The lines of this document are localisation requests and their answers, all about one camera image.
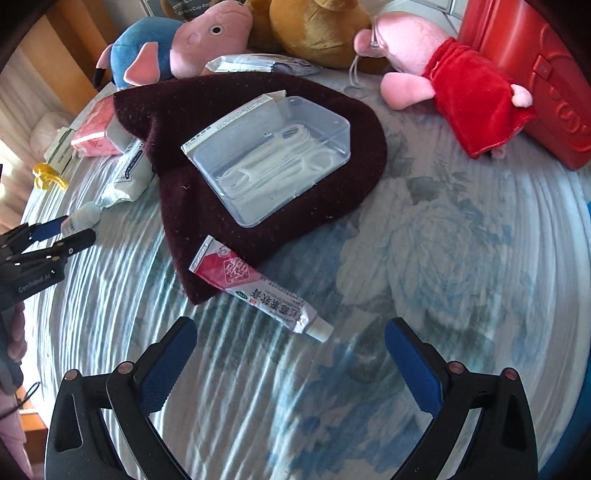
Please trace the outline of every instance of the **pig eye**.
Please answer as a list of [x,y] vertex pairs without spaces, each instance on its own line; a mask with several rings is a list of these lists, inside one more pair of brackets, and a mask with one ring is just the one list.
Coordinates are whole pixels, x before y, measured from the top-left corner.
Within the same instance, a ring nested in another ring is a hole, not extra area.
[[211,35],[221,35],[223,33],[223,27],[221,25],[214,25],[209,28]]

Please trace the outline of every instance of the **blue gripper pad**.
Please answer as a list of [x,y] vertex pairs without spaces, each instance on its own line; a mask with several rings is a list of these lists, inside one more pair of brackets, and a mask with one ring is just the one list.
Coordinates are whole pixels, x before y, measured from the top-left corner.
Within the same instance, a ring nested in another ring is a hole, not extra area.
[[421,351],[424,344],[402,318],[386,325],[385,340],[418,407],[436,417],[443,407],[443,387]]
[[[173,329],[176,330],[176,333],[172,338],[169,338],[169,333],[172,333]],[[160,343],[148,347],[144,355],[151,347],[161,346],[164,343],[164,350],[141,383],[139,409],[146,416],[162,409],[191,353],[193,353],[197,345],[195,322],[186,317],[179,318]]]
[[35,227],[35,231],[31,236],[31,240],[34,242],[41,242],[43,240],[47,240],[52,236],[56,236],[60,234],[60,227],[61,224],[68,218],[67,215],[63,217],[56,218],[55,220],[50,220],[47,223],[42,223]]

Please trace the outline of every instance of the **red plastic box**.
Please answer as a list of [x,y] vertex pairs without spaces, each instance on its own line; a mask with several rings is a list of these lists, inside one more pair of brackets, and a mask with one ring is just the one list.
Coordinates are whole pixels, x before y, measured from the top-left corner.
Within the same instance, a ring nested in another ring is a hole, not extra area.
[[538,119],[525,131],[568,168],[591,160],[591,86],[536,10],[524,0],[470,0],[458,40],[532,93]]

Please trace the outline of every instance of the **small bottle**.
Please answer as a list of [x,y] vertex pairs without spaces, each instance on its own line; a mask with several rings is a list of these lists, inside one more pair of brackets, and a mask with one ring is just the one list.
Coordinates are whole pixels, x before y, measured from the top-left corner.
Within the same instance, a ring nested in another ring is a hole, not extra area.
[[60,227],[61,234],[63,236],[74,235],[74,233],[94,227],[99,221],[100,207],[94,202],[87,202],[64,220]]

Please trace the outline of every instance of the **tube cap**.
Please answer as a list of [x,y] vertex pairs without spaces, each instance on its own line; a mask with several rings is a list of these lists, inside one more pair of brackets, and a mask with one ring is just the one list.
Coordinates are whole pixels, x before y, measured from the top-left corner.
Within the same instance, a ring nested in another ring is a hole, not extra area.
[[335,328],[330,323],[320,317],[316,317],[316,320],[314,320],[314,323],[308,327],[306,333],[312,338],[324,343],[329,339],[329,336],[332,335],[334,329]]

